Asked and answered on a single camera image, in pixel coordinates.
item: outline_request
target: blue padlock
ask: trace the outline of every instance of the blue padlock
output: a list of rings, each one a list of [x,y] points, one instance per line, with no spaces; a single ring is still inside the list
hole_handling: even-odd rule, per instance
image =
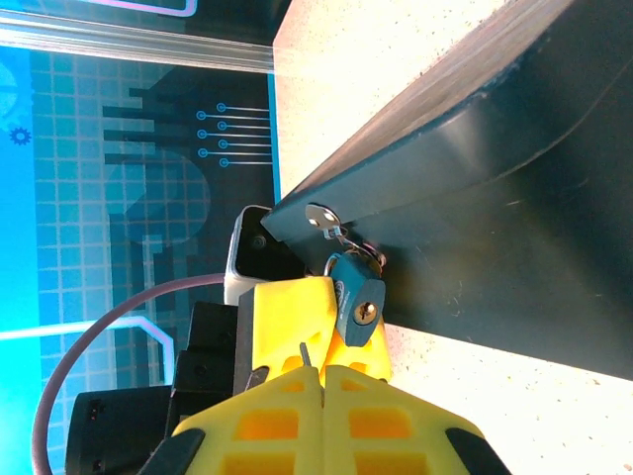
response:
[[[347,346],[364,346],[385,305],[385,282],[367,260],[352,252],[333,254],[326,267],[338,304],[336,329]]]

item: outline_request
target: white speckled surface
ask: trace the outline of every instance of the white speckled surface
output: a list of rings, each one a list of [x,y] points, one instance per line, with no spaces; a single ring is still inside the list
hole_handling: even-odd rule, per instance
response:
[[[282,194],[510,1],[294,0],[274,44]],[[633,382],[393,326],[388,339],[392,384],[473,421],[514,475],[633,473]]]
[[[293,0],[274,42],[282,195],[510,1]]]

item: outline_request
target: purple cable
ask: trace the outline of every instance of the purple cable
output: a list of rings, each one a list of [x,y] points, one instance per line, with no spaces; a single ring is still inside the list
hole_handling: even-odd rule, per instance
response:
[[[55,402],[55,398],[59,393],[61,385],[70,372],[70,368],[72,368],[88,345],[94,341],[94,339],[114,320],[125,315],[127,312],[135,309],[140,304],[148,300],[155,299],[159,295],[168,294],[177,290],[190,289],[192,287],[201,287],[211,284],[222,284],[224,281],[224,274],[210,274],[173,280],[171,282],[156,285],[151,289],[143,290],[101,317],[92,327],[86,330],[72,346],[70,346],[70,349],[66,352],[66,354],[64,354],[63,358],[61,358],[61,361],[59,361],[59,364],[52,372],[50,379],[46,383],[46,387],[44,388],[42,397],[40,398],[38,411],[36,412],[36,420],[33,424],[33,437],[31,439],[31,459],[35,475],[52,475],[47,450],[48,423],[50,422],[52,405]]]

